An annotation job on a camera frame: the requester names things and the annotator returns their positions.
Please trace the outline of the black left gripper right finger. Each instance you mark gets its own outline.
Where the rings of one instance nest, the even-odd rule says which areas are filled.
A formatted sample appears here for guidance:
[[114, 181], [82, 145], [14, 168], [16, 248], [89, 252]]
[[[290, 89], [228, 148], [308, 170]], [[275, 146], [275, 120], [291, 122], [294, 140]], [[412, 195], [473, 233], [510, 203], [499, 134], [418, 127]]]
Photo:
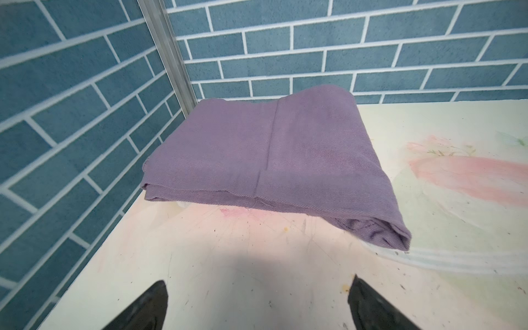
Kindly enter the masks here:
[[419, 330], [399, 309], [354, 276], [347, 299], [353, 323], [359, 330]]

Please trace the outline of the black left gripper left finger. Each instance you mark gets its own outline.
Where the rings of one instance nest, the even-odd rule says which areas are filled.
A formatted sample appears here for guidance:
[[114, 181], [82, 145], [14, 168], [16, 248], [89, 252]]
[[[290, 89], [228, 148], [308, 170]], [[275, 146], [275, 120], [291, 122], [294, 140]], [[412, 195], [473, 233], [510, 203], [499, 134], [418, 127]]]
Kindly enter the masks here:
[[169, 295], [166, 283], [158, 280], [103, 330], [162, 329], [166, 318]]

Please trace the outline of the purple trousers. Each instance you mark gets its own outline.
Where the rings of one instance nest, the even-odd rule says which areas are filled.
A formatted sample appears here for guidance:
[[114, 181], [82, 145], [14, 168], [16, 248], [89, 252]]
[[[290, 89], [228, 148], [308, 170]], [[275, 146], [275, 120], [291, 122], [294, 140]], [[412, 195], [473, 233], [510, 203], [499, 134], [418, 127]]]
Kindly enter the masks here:
[[269, 103], [202, 100], [143, 171], [149, 201], [307, 214], [379, 247], [411, 244], [356, 100], [335, 85]]

